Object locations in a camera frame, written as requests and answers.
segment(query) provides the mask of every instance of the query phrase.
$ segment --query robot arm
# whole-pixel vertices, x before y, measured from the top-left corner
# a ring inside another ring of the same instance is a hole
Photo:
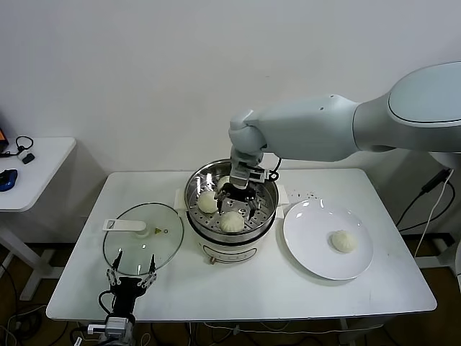
[[[461,63],[423,68],[362,104],[328,95],[249,111],[230,122],[230,182],[263,177],[263,153],[281,159],[339,161],[357,151],[435,152],[441,163],[461,151]]]

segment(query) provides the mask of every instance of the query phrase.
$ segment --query black cable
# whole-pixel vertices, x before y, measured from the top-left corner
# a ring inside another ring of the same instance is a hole
[[[211,340],[213,341],[213,344],[221,344],[233,336],[232,330],[229,330],[225,336],[217,340],[215,339],[215,333],[214,333],[215,328],[210,328],[210,330],[211,330]]]
[[[279,179],[279,173],[277,172],[277,170],[279,169],[281,163],[282,163],[282,159],[279,158],[279,161],[277,162],[277,165],[275,166],[275,168],[272,171],[269,171],[268,180],[270,182],[275,182],[277,179]]]
[[[30,141],[30,145],[29,145],[29,146],[22,146],[22,147],[24,148],[23,150],[27,150],[27,149],[32,148],[32,146],[34,145],[34,140],[33,140],[33,139],[31,139],[29,136],[17,136],[15,142],[16,142],[16,147],[17,147],[18,149],[19,149],[19,147],[20,147],[20,144],[19,144],[18,139],[21,139],[21,138],[26,138],[26,139],[28,139],[28,140]]]
[[[5,271],[5,273],[8,275],[9,277],[9,282],[12,284],[12,287],[13,287],[13,291],[14,291],[14,311],[15,311],[15,315],[17,316],[18,315],[18,302],[19,302],[19,296],[17,295],[17,289],[16,289],[16,285],[14,284],[14,280],[13,280],[13,277],[11,275],[11,273],[5,268],[5,266],[3,265],[3,263],[0,263],[0,266],[3,268],[3,270]]]
[[[87,327],[85,327],[85,326],[80,326],[80,327],[73,328],[71,330],[71,332],[69,333],[69,339],[71,340],[71,344],[74,345],[75,342],[76,342],[76,339],[73,337],[74,333],[86,332],[86,331],[87,331]]]
[[[384,333],[386,333],[386,335],[388,336],[388,338],[390,339],[390,341],[393,342],[393,344],[395,344],[395,346],[400,346],[400,344],[398,342],[395,341],[395,339],[393,338],[392,335],[390,335],[390,333],[388,332],[388,330],[386,329],[386,327],[382,327],[382,330],[384,330]]]
[[[447,212],[447,210],[449,209],[449,207],[452,206],[453,202],[455,201],[455,197],[456,197],[456,191],[455,191],[455,187],[452,185],[452,183],[450,181],[447,182],[447,185],[450,187],[450,189],[452,189],[452,198],[449,200],[447,206],[444,208],[444,210],[442,210],[439,214],[437,214],[435,217],[431,218],[430,222],[434,221],[434,220],[437,220],[440,216],[444,215],[445,212]],[[409,229],[414,229],[416,227],[419,227],[419,226],[422,226],[422,225],[425,225],[427,223],[427,221],[424,221],[424,222],[420,222],[416,225],[413,225],[413,226],[410,226],[410,227],[405,227],[404,229],[399,229],[398,231],[399,232],[403,232],[403,231],[407,231]]]
[[[192,332],[192,327],[191,327],[191,330],[189,330],[189,325],[187,322],[184,323],[184,326],[186,327],[186,332],[187,332],[187,335],[189,335],[189,341],[190,341],[190,344],[193,345],[193,340],[192,340],[192,335],[191,335],[191,332]]]
[[[110,311],[109,311],[109,309],[106,308],[106,307],[104,306],[104,304],[102,303],[102,296],[103,296],[104,294],[109,294],[109,293],[111,293],[110,290],[105,290],[104,292],[101,292],[101,293],[99,294],[99,297],[98,297],[99,306],[101,306],[101,308],[102,308],[104,311],[106,311],[106,313],[107,313],[108,315],[110,314]]]
[[[398,219],[398,221],[395,223],[395,227],[397,227],[400,222],[402,222],[403,220],[403,217],[405,216],[405,214],[407,214],[407,212],[410,210],[410,208],[413,206],[413,204],[415,204],[415,202],[422,196],[424,195],[423,192],[420,192],[419,195],[417,195],[412,201],[410,204],[408,204],[408,207],[406,207],[406,209],[403,211],[402,215],[400,216],[400,218]]]
[[[61,335],[59,335],[59,337],[58,337],[55,341],[53,341],[53,342],[51,342],[50,344],[48,344],[48,346],[53,346],[55,343],[57,343],[59,340],[61,340],[61,338],[62,338],[62,337],[64,336],[64,334],[66,333],[66,330],[67,330],[68,325],[69,325],[69,322],[66,322],[66,326],[64,327],[64,330],[63,330],[63,332],[61,333]]]
[[[194,337],[193,337],[193,341],[194,341],[194,344],[196,346],[201,346],[201,344],[199,343],[198,339],[197,339],[197,335],[199,334],[198,333],[198,330],[199,330],[199,324],[196,323],[195,324],[195,328],[194,328]]]
[[[115,341],[115,340],[116,340],[115,338],[111,337],[111,338],[107,339],[106,341],[99,342],[99,343],[97,343],[97,344],[95,344],[93,346],[102,346],[102,345],[108,344],[109,342],[112,342],[112,341]]]
[[[152,338],[156,341],[157,346],[169,346],[170,345],[168,342],[160,341],[160,339],[157,337],[157,334],[153,330],[153,323],[150,323],[149,326],[151,328]]]
[[[13,334],[17,340],[28,340],[34,337],[42,326],[42,315],[38,311],[30,312],[23,316],[16,316],[19,328]]]
[[[253,342],[255,344],[255,346],[261,346],[258,342],[256,342],[255,339],[253,339],[253,337],[251,337],[251,335],[248,333],[248,332],[242,332],[243,335],[245,335],[251,342]],[[320,346],[323,346],[323,343],[316,337],[313,337],[311,335],[307,335],[305,336],[304,338],[302,338],[300,341],[298,342],[295,342],[293,344],[278,344],[277,346],[299,346],[301,345],[304,341],[306,340],[314,340],[317,344],[319,344]]]
[[[4,153],[0,154],[0,157],[9,157],[9,156],[17,156],[19,153],[12,154],[11,151],[5,151]]]

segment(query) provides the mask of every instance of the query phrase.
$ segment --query pot lid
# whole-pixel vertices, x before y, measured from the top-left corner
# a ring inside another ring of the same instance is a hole
[[[178,213],[162,203],[136,205],[117,220],[140,221],[132,224],[136,227],[146,225],[142,231],[139,228],[136,231],[108,231],[104,236],[102,251],[109,266],[123,251],[117,269],[123,275],[147,274],[152,255],[156,269],[162,268],[177,253],[184,237],[184,226]]]

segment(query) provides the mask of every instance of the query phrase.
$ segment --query table leg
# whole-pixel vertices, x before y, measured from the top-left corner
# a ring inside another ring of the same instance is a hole
[[[341,319],[341,326],[343,329],[363,329],[357,330],[354,332],[343,332],[339,335],[339,343],[341,345],[347,345],[350,342],[355,341],[357,338],[371,332],[373,327],[377,327],[381,324],[386,323],[387,321],[393,319],[393,315],[384,315],[384,316],[371,316],[364,317],[359,321],[353,323],[350,327],[347,326],[347,323],[344,319]]]
[[[50,265],[6,227],[0,227],[0,243],[33,269],[44,274],[51,272]]]
[[[8,252],[8,255],[3,260],[3,263],[1,263],[2,267],[0,267],[0,278],[5,272],[5,269],[3,269],[3,268],[8,268],[9,264],[13,260],[13,257],[14,257],[14,254],[12,252]]]
[[[449,267],[456,275],[455,258],[459,244],[455,243],[446,248],[438,256],[422,256],[415,258],[416,264],[420,269]]]
[[[21,292],[19,297],[21,301],[30,301],[32,299],[42,279],[59,279],[64,270],[64,267],[51,267],[48,264],[55,252],[54,250],[47,249],[42,256],[39,256],[5,227],[0,227],[0,243],[11,251],[7,258],[15,254],[34,270]]]
[[[55,250],[50,250],[47,249],[43,252],[42,254],[42,260],[48,263],[49,260],[51,260],[51,257],[53,257],[55,253]],[[22,290],[21,296],[19,299],[21,301],[30,301],[32,300],[32,297],[35,294],[35,291],[37,290],[38,285],[40,284],[40,281],[42,279],[59,279],[61,277],[61,274],[64,271],[64,267],[50,267],[51,271],[47,274],[44,274],[40,272],[39,270],[34,270],[32,274],[29,277],[29,280],[26,283],[26,286],[24,287],[24,290]]]

